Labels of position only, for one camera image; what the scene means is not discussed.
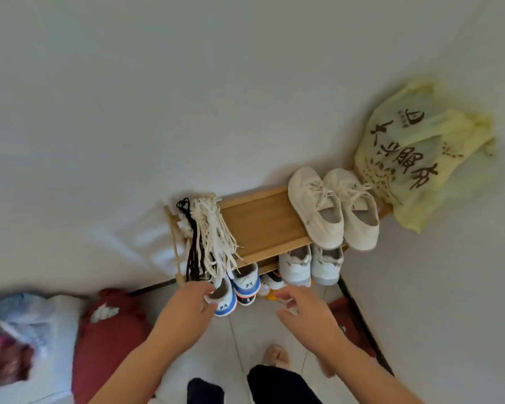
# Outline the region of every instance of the shoe rack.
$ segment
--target shoe rack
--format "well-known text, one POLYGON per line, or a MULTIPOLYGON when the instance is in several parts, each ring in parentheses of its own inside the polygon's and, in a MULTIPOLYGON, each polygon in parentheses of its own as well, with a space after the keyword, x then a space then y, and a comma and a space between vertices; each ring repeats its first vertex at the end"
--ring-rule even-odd
MULTIPOLYGON (((379 199, 376 200, 378 216, 382 219, 391 212, 391 207, 379 199)), ((240 246, 237 252, 243 260, 238 260, 238 268, 257 262, 258 274, 265 274, 278 268, 279 254, 312 243, 290 204, 287 186, 223 199, 219 206, 228 229, 240 246)), ((168 205, 165 206, 165 212, 178 265, 176 281, 183 286, 185 278, 180 271, 177 249, 177 244, 181 243, 185 247, 186 242, 178 225, 181 219, 177 214, 172 214, 168 205)), ((347 249, 348 245, 343 244, 343 250, 347 249)))

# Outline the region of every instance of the black pants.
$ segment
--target black pants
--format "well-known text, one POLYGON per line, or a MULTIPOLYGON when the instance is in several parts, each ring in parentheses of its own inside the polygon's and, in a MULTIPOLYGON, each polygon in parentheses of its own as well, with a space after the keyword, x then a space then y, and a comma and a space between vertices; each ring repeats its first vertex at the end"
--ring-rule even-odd
MULTIPOLYGON (((247 381, 256 404, 322 404, 303 377, 283 368, 259 364, 251 369, 247 381)), ((223 389, 202 379, 187 385, 187 404, 223 404, 223 389)))

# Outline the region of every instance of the person's left hand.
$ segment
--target person's left hand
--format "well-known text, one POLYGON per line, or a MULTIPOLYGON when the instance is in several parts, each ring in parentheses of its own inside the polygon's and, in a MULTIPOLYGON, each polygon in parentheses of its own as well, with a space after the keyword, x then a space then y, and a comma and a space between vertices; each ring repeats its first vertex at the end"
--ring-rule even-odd
POLYGON ((209 282, 188 282, 170 298, 159 314, 148 342, 170 349, 174 359, 200 339, 212 321, 217 305, 206 305, 203 295, 215 292, 209 282))

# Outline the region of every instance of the tile floor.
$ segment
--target tile floor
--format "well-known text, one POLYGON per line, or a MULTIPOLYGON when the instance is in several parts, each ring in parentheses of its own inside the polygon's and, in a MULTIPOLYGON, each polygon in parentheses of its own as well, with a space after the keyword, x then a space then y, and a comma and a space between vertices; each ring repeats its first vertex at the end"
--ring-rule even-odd
MULTIPOLYGON (((139 296, 149 321, 155 321, 176 288, 174 284, 139 296)), ((327 302, 342 297, 337 285, 314 284, 313 289, 327 302)), ((265 349, 277 343, 288 350, 292 369, 303 376, 324 404, 357 403, 342 381, 323 376, 316 357, 279 322, 275 316, 279 307, 280 302, 257 297, 253 305, 238 305, 230 316, 212 320, 198 343, 163 376, 158 398, 165 403, 185 404, 187 383, 200 377, 220 385, 227 403, 249 404, 245 375, 260 363, 265 349)))

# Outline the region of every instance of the white wall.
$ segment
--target white wall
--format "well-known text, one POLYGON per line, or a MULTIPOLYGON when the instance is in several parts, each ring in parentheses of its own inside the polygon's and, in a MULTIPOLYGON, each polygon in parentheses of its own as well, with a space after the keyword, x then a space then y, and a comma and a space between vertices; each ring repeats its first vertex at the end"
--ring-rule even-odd
POLYGON ((505 0, 488 0, 440 59, 495 115, 497 182, 422 235, 382 224, 343 277, 395 374, 425 402, 505 403, 505 0))
POLYGON ((137 288, 157 200, 351 158, 477 0, 0 0, 0 290, 137 288))

